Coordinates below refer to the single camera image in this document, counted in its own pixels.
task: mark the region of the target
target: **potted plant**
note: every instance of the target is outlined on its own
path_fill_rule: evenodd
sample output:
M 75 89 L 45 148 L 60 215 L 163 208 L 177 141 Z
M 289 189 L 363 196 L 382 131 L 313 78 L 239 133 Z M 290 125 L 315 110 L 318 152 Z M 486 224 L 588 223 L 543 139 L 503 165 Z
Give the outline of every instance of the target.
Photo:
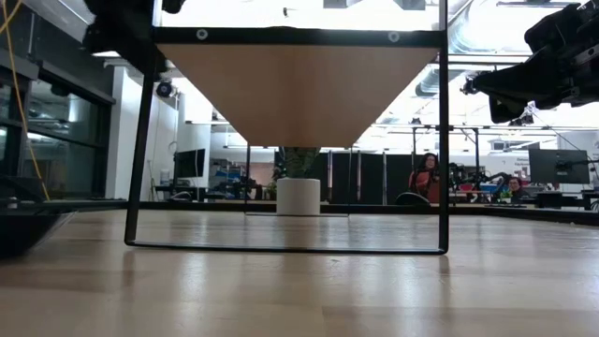
M 283 167 L 276 179 L 277 214 L 320 214 L 320 181 L 307 178 L 319 153 L 320 148 L 280 148 Z

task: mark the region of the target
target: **white planter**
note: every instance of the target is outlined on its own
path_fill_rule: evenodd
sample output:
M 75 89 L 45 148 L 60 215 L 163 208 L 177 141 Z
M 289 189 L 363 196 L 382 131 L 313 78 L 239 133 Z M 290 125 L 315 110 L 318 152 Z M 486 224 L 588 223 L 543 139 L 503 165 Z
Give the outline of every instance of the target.
M 320 181 L 283 178 L 277 181 L 278 215 L 319 215 Z

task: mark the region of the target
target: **yellow cable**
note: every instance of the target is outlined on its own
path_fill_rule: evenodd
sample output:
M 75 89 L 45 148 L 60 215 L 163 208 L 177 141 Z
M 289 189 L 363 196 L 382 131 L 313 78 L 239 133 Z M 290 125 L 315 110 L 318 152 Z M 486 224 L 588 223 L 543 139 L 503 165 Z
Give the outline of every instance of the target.
M 0 34 L 2 34 L 2 32 L 4 32 L 5 29 L 7 30 L 8 55 L 10 56 L 10 66 L 12 67 L 12 79 L 15 82 L 15 92 L 16 92 L 16 97 L 17 97 L 17 103 L 19 103 L 19 112 L 21 113 L 22 130 L 25 133 L 25 135 L 27 135 L 27 119 L 25 118 L 25 111 L 24 111 L 24 108 L 22 107 L 21 92 L 19 91 L 19 81 L 17 79 L 17 68 L 15 67 L 15 57 L 12 52 L 12 38 L 10 37 L 10 29 L 8 28 L 8 25 L 10 24 L 10 21 L 14 17 L 14 14 L 17 12 L 17 9 L 19 9 L 21 2 L 22 2 L 22 0 L 19 0 L 19 2 L 17 3 L 17 6 L 15 6 L 15 8 L 12 10 L 12 13 L 10 13 L 10 16 L 8 16 L 7 0 L 4 0 L 4 5 L 2 8 L 4 11 L 4 24 L 0 27 Z M 44 190 L 44 195 L 46 196 L 46 200 L 50 201 L 50 195 L 48 194 L 48 189 L 46 189 L 46 184 L 44 183 L 44 180 L 41 177 L 41 173 L 39 171 L 39 166 L 37 165 L 36 155 L 34 154 L 34 148 L 31 146 L 31 143 L 29 141 L 27 141 L 27 147 L 29 148 L 29 153 L 31 154 L 31 159 L 34 162 L 34 167 L 36 168 L 36 174 L 37 174 L 37 177 L 39 178 L 39 181 L 41 182 L 41 187 Z

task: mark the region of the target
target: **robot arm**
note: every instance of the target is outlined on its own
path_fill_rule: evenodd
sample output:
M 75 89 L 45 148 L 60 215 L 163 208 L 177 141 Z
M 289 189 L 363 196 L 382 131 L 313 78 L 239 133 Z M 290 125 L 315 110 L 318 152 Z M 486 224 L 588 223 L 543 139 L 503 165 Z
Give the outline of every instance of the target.
M 148 55 L 157 55 L 156 74 L 167 71 L 166 58 L 152 41 L 153 0 L 84 0 L 95 14 L 83 47 L 90 53 L 117 51 L 131 66 L 147 71 Z M 185 0 L 163 0 L 162 9 L 176 14 Z
M 570 4 L 524 35 L 533 55 L 508 69 L 467 79 L 465 94 L 489 96 L 491 120 L 517 119 L 533 101 L 540 110 L 562 103 L 579 107 L 599 100 L 599 7 Z

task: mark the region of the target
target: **metal rod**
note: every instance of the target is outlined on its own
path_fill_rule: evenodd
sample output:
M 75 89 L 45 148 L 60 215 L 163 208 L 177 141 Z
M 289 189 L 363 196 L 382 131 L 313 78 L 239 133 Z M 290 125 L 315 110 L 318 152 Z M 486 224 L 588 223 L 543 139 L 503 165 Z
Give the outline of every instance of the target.
M 439 3 L 439 27 L 442 29 L 439 51 L 439 250 L 449 250 L 449 50 L 447 0 Z
M 328 192 L 329 192 L 329 203 L 331 203 L 333 201 L 333 151 L 329 150 L 329 166 L 327 167 L 327 170 L 329 171 L 329 181 L 327 182 L 327 186 L 329 188 Z
M 144 72 L 143 87 L 141 89 L 141 102 L 139 104 L 138 132 L 135 139 L 133 168 L 131 169 L 131 185 L 129 187 L 129 202 L 127 203 L 127 216 L 124 228 L 124 242 L 126 244 L 131 244 L 135 241 L 138 231 L 141 181 L 143 180 L 146 143 L 148 141 L 148 128 L 150 126 L 155 69 L 156 56 L 150 55 L 148 56 L 147 69 Z
M 349 159 L 347 160 L 349 168 L 347 170 L 347 206 L 349 210 L 349 206 L 351 205 L 351 196 L 352 196 L 352 152 L 354 152 L 354 147 L 349 148 Z
M 358 168 L 356 170 L 357 182 L 356 182 L 356 195 L 358 201 L 361 199 L 361 185 L 362 185 L 362 153 L 358 150 Z
M 416 172 L 416 128 L 412 129 L 412 172 Z
M 387 154 L 383 152 L 383 205 L 387 206 Z
M 478 151 L 478 129 L 473 129 L 475 132 L 475 161 L 476 161 L 476 174 L 480 172 L 480 152 Z
M 245 190 L 243 191 L 244 209 L 247 211 L 248 191 L 250 190 L 250 156 L 252 155 L 252 147 L 247 143 L 247 154 L 245 155 Z

